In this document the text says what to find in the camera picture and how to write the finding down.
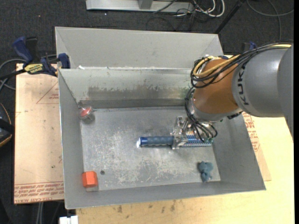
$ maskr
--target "metal stand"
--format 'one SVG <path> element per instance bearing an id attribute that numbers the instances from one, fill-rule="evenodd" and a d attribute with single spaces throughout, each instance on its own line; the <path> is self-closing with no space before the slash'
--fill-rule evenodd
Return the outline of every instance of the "metal stand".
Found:
<path id="1" fill-rule="evenodd" d="M 170 3 L 171 1 L 157 0 L 87 0 L 86 9 L 155 12 Z M 191 9 L 191 7 L 189 2 L 174 2 L 161 12 L 177 12 L 179 9 Z"/>

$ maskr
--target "orange object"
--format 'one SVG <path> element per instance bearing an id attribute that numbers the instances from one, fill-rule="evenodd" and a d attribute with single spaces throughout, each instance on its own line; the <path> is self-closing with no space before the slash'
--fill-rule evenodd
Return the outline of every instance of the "orange object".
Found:
<path id="1" fill-rule="evenodd" d="M 82 174 L 83 186 L 85 188 L 92 188 L 98 185 L 97 173 L 94 171 L 87 171 Z"/>

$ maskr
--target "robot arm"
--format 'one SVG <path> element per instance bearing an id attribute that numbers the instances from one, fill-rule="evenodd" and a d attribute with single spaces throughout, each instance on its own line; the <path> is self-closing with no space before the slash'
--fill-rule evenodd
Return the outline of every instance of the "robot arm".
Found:
<path id="1" fill-rule="evenodd" d="M 245 111 L 285 117 L 293 136 L 293 45 L 272 43 L 230 59 L 205 57 L 191 72 L 189 111 L 211 124 Z"/>

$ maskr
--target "wire bundle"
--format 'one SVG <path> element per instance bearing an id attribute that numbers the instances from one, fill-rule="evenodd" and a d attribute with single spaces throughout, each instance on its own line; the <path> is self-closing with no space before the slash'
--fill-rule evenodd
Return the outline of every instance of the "wire bundle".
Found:
<path id="1" fill-rule="evenodd" d="M 190 76 L 191 76 L 191 84 L 192 87 L 187 92 L 187 95 L 185 97 L 185 110 L 187 113 L 187 117 L 190 120 L 192 127 L 196 131 L 196 133 L 199 136 L 199 139 L 201 141 L 203 138 L 200 135 L 201 133 L 204 133 L 206 137 L 209 139 L 213 139 L 217 136 L 217 130 L 214 128 L 212 124 L 204 125 L 203 123 L 199 122 L 191 113 L 189 109 L 189 102 L 190 99 L 192 99 L 195 89 L 204 88 L 208 85 L 214 84 L 216 82 L 221 81 L 224 77 L 226 77 L 229 73 L 233 72 L 237 67 L 245 66 L 247 62 L 257 54 L 270 50 L 270 49 L 281 49 L 286 48 L 292 45 L 292 41 L 278 41 L 278 42 L 270 42 L 268 44 L 265 44 L 261 47 L 258 47 L 256 49 L 248 50 L 243 52 L 242 54 L 235 55 L 231 57 L 230 59 L 227 59 L 220 64 L 202 72 L 204 65 L 209 62 L 212 59 L 215 59 L 213 56 L 207 56 L 200 60 L 195 61 L 194 67 L 191 70 Z M 232 70 L 223 76 L 222 78 L 218 79 L 216 81 L 216 78 L 226 71 L 227 69 L 232 68 Z"/>
<path id="2" fill-rule="evenodd" d="M 209 62 L 210 60 L 214 59 L 213 56 L 204 57 L 200 60 L 195 61 L 194 67 L 191 70 L 190 77 L 191 77 L 191 85 L 193 88 L 204 88 L 207 87 L 210 84 L 217 83 L 221 81 L 223 78 L 225 78 L 228 74 L 233 72 L 237 67 L 244 66 L 247 64 L 247 62 L 257 54 L 264 52 L 266 50 L 270 49 L 281 49 L 285 48 L 285 45 L 291 45 L 291 41 L 274 41 L 267 43 L 261 47 L 258 47 L 256 49 L 245 51 L 241 54 L 232 56 L 230 59 L 225 60 L 221 62 L 220 64 L 204 71 L 202 71 L 202 68 L 204 65 Z M 216 81 L 216 78 L 226 71 L 227 69 L 233 67 L 232 70 L 223 76 L 222 78 L 218 79 Z"/>
<path id="3" fill-rule="evenodd" d="M 191 88 L 188 92 L 187 92 L 187 95 L 185 97 L 185 110 L 186 110 L 186 113 L 187 113 L 187 117 L 188 119 L 190 120 L 191 122 L 191 125 L 194 129 L 194 133 L 196 133 L 199 137 L 199 139 L 202 141 L 202 142 L 207 142 L 207 141 L 210 141 L 212 142 L 213 139 L 217 136 L 218 132 L 217 130 L 214 128 L 213 125 L 209 124 L 209 125 L 204 125 L 202 123 L 200 123 L 194 116 L 193 114 L 190 112 L 190 109 L 189 109 L 189 101 L 190 99 L 192 99 L 192 96 L 193 96 L 193 93 L 194 93 L 194 88 Z"/>

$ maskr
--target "gray metal tray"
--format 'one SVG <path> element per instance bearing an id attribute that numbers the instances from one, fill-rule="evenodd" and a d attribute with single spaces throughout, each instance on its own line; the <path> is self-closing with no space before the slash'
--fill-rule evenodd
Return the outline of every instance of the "gray metal tray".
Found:
<path id="1" fill-rule="evenodd" d="M 71 32 L 77 32 L 80 44 L 73 41 Z M 242 191 L 265 189 L 255 154 L 248 137 L 242 116 L 224 119 L 215 124 L 218 136 L 211 147 L 193 147 L 172 150 L 170 148 L 139 148 L 136 142 L 140 136 L 169 135 L 177 116 L 185 116 L 184 97 L 189 89 L 189 74 L 193 60 L 197 59 L 192 51 L 190 57 L 173 57 L 162 53 L 155 60 L 155 67 L 147 67 L 146 54 L 162 44 L 164 35 L 168 36 L 169 49 L 175 50 L 178 36 L 182 41 L 190 34 L 165 34 L 140 32 L 149 35 L 147 47 L 140 45 L 139 53 L 130 53 L 123 59 L 126 64 L 134 56 L 144 63 L 135 63 L 130 67 L 101 66 L 101 54 L 98 65 L 94 57 L 87 57 L 83 64 L 83 51 L 78 47 L 87 45 L 88 39 L 101 37 L 110 39 L 110 47 L 116 44 L 116 34 L 128 36 L 134 40 L 132 31 L 107 31 L 102 29 L 57 29 L 58 53 L 67 52 L 74 69 L 59 71 L 59 101 L 61 115 L 61 134 L 64 162 L 65 206 L 68 209 L 100 205 L 149 202 L 166 199 L 188 198 L 195 196 L 218 195 Z M 98 40 L 98 47 L 104 47 Z M 205 43 L 205 50 L 198 52 L 215 55 L 219 42 L 211 35 L 210 40 L 193 43 Z M 171 57 L 165 67 L 165 56 Z M 184 63 L 181 67 L 177 61 Z M 93 122 L 86 123 L 78 118 L 78 109 L 83 105 L 92 105 L 95 109 Z M 212 180 L 203 183 L 197 170 L 197 163 L 209 161 L 214 164 Z M 86 190 L 81 175 L 85 171 L 95 171 L 98 175 L 99 189 Z"/>

